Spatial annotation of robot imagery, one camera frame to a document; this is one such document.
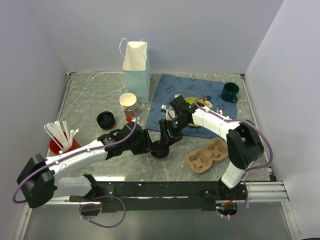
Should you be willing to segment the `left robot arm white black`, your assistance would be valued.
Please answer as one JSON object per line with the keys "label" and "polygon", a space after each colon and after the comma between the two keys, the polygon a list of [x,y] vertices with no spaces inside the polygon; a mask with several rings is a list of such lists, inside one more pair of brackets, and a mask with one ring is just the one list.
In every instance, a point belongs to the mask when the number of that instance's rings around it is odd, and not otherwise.
{"label": "left robot arm white black", "polygon": [[120,156],[125,151],[133,155],[154,153],[158,143],[153,142],[147,129],[131,121],[121,129],[99,136],[78,149],[44,158],[32,156],[17,178],[18,190],[31,209],[39,208],[53,198],[65,196],[84,197],[94,201],[99,195],[96,180],[85,175],[68,175],[87,165]]}

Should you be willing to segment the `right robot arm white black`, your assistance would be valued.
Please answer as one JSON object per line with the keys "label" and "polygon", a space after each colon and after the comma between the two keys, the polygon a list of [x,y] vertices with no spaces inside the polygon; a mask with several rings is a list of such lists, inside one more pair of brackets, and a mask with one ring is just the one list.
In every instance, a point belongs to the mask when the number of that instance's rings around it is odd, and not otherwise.
{"label": "right robot arm white black", "polygon": [[190,124],[203,127],[226,141],[230,163],[220,178],[219,195],[230,199],[249,166],[265,152],[257,128],[246,120],[230,119],[213,112],[201,103],[190,104],[180,95],[170,102],[173,119],[159,121],[160,141],[157,152],[183,138],[182,130]]}

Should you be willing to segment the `single brown paper cup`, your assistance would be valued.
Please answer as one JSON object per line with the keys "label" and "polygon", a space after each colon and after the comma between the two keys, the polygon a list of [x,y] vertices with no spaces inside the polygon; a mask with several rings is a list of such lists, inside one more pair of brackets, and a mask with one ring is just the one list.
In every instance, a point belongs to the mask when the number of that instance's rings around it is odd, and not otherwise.
{"label": "single brown paper cup", "polygon": [[155,161],[162,162],[162,161],[165,161],[168,159],[168,155],[166,155],[166,156],[154,156],[153,155],[153,158]]}

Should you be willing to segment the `black cup lid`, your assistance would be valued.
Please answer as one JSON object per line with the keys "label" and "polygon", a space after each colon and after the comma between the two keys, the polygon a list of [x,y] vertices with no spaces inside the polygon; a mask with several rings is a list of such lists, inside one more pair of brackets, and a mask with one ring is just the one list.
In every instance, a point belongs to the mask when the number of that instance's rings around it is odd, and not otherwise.
{"label": "black cup lid", "polygon": [[152,156],[168,156],[168,154],[169,154],[169,147],[167,147],[164,150],[157,150],[156,149],[156,152],[151,152]]}

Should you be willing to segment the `stack of brown paper cups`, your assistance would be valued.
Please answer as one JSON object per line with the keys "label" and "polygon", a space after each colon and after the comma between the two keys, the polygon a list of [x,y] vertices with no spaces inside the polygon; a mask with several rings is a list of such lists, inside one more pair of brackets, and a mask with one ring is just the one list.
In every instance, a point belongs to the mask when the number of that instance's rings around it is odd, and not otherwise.
{"label": "stack of brown paper cups", "polygon": [[119,103],[127,117],[134,117],[135,113],[133,110],[136,110],[138,102],[137,97],[133,93],[124,93],[119,98]]}

